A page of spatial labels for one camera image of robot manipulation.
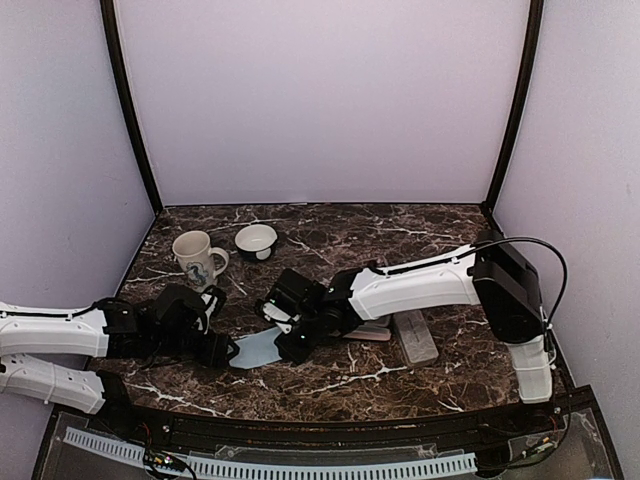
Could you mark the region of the pink glasses case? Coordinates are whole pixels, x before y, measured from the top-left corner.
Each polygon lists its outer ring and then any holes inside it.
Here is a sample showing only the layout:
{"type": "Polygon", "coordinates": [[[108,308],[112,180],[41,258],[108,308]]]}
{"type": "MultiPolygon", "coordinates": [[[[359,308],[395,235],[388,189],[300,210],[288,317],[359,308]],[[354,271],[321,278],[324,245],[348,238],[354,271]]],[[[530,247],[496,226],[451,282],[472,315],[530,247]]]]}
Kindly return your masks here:
{"type": "Polygon", "coordinates": [[[343,335],[343,338],[350,340],[387,342],[391,339],[391,331],[388,326],[364,324],[355,330],[343,335]]]}

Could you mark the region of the grey case teal lining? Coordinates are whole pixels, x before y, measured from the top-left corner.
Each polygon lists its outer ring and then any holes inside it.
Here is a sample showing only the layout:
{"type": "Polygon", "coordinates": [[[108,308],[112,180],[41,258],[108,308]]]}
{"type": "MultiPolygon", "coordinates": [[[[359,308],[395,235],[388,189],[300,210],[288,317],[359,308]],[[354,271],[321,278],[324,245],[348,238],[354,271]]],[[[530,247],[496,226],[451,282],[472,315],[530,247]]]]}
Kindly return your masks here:
{"type": "Polygon", "coordinates": [[[436,362],[439,351],[422,310],[394,314],[393,326],[407,366],[426,367],[436,362]]]}

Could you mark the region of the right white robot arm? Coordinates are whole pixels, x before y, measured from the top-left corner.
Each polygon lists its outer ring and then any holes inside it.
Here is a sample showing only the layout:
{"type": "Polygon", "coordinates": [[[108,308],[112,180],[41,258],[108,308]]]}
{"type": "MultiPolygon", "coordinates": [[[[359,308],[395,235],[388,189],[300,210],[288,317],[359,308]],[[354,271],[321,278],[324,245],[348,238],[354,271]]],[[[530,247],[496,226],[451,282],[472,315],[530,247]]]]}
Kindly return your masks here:
{"type": "Polygon", "coordinates": [[[367,321],[432,307],[479,305],[494,337],[507,346],[516,372],[522,403],[511,410],[510,424],[530,434],[549,416],[554,313],[543,307],[536,268],[515,247],[523,242],[559,252],[537,238],[506,238],[485,230],[473,243],[425,260],[341,270],[328,285],[286,268],[266,298],[256,301],[255,311],[280,329],[275,339],[279,355],[301,364],[325,338],[346,335],[367,321]]]}

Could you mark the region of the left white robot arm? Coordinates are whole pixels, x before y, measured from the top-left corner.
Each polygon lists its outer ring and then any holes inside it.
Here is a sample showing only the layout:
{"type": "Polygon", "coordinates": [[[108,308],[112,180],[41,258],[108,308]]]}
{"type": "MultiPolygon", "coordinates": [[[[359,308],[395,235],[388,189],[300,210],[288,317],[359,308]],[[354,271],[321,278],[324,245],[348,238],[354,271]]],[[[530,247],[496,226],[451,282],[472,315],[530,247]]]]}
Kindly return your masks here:
{"type": "Polygon", "coordinates": [[[1,390],[75,408],[101,412],[120,436],[141,427],[140,412],[121,378],[110,372],[74,370],[48,361],[51,354],[107,359],[185,356],[205,367],[223,368],[239,353],[210,321],[225,293],[208,287],[198,293],[170,284],[152,300],[130,303],[108,297],[80,309],[1,306],[1,390]]]}

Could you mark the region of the clear purple lens sunglasses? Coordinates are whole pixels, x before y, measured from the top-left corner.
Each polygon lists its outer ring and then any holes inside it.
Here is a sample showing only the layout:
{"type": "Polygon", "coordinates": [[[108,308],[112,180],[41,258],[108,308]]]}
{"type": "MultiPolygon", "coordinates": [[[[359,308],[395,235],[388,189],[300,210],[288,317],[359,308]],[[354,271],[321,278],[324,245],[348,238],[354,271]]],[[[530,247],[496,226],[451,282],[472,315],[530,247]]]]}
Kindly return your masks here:
{"type": "Polygon", "coordinates": [[[389,263],[384,256],[378,256],[376,258],[370,259],[366,266],[370,270],[384,270],[389,268],[389,263]]]}

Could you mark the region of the beige ceramic mug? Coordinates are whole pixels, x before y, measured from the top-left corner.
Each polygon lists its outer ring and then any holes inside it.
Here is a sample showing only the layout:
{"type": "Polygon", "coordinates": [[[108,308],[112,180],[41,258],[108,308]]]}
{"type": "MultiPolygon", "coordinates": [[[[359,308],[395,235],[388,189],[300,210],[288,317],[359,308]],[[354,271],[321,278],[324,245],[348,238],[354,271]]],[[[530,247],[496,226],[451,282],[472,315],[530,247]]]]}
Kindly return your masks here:
{"type": "Polygon", "coordinates": [[[188,283],[200,292],[217,285],[230,261],[229,253],[214,247],[209,234],[199,230],[178,236],[173,241],[172,252],[188,283]]]}

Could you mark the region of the white bowl dark exterior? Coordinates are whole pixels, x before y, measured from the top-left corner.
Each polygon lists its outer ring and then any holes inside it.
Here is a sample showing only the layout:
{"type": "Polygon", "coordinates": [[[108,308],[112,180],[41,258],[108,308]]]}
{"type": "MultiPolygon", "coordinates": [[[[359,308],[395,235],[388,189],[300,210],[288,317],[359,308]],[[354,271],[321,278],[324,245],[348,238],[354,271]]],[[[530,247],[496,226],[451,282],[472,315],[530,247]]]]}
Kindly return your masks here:
{"type": "Polygon", "coordinates": [[[274,228],[264,224],[249,225],[241,229],[234,238],[240,257],[250,262],[262,262],[275,252],[278,234],[274,228]]]}

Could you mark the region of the small circuit board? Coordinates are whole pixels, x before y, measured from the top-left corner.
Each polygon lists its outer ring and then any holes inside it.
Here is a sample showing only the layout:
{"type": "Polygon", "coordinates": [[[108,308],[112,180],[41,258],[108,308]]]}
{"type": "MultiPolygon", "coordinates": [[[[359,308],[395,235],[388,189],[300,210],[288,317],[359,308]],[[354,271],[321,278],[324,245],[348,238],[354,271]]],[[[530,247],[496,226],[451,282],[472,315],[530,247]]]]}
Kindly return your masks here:
{"type": "Polygon", "coordinates": [[[183,471],[183,461],[163,451],[146,449],[143,454],[143,464],[151,469],[165,469],[183,471]]]}

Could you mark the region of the black front table rail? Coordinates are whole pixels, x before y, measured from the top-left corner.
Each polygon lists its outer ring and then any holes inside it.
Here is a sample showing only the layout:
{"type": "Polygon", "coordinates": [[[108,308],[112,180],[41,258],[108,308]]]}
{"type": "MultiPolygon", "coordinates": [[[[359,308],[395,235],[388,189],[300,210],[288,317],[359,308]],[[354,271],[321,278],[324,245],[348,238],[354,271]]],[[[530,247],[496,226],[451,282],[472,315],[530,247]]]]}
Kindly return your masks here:
{"type": "Polygon", "coordinates": [[[311,423],[215,419],[131,407],[110,414],[107,422],[127,439],[150,439],[153,446],[205,450],[223,444],[302,449],[424,442],[438,446],[492,445],[535,430],[533,410],[521,405],[409,420],[311,423]]]}

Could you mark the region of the black frame left post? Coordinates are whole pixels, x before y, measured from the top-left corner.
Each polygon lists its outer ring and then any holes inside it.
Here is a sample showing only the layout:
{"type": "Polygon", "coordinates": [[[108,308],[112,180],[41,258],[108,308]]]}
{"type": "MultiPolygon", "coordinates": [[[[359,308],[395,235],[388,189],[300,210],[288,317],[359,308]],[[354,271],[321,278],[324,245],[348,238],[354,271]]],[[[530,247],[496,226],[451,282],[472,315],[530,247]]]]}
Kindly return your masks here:
{"type": "Polygon", "coordinates": [[[130,87],[118,27],[116,2],[112,0],[100,0],[99,6],[109,61],[129,142],[147,199],[154,215],[158,216],[164,210],[164,205],[152,172],[151,162],[146,151],[142,130],[134,105],[134,97],[130,87]]]}

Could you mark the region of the black frame post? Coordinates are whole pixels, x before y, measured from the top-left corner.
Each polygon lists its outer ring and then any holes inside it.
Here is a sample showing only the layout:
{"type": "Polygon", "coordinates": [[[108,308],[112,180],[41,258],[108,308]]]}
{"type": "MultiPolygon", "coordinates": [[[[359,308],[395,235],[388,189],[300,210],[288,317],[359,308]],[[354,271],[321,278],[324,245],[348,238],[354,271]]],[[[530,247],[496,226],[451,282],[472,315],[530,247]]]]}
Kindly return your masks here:
{"type": "Polygon", "coordinates": [[[535,65],[543,12],[543,0],[529,2],[522,54],[511,107],[487,195],[481,203],[481,210],[486,218],[492,217],[495,212],[515,148],[535,65]]]}
{"type": "Polygon", "coordinates": [[[134,97],[130,87],[118,27],[116,2],[112,0],[100,0],[99,6],[109,61],[129,142],[147,199],[154,215],[158,216],[164,210],[164,205],[152,172],[151,162],[146,151],[142,130],[134,105],[134,97]]]}

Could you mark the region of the black frame right post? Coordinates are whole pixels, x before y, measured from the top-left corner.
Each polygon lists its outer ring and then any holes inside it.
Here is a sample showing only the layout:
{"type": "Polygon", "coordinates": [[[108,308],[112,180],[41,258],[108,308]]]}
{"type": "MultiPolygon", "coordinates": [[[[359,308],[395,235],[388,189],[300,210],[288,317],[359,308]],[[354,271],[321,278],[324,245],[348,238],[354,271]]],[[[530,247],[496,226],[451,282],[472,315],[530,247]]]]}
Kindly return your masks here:
{"type": "Polygon", "coordinates": [[[515,148],[535,65],[543,12],[543,0],[529,2],[522,54],[511,107],[487,195],[481,203],[481,210],[486,218],[492,217],[495,212],[515,148]]]}

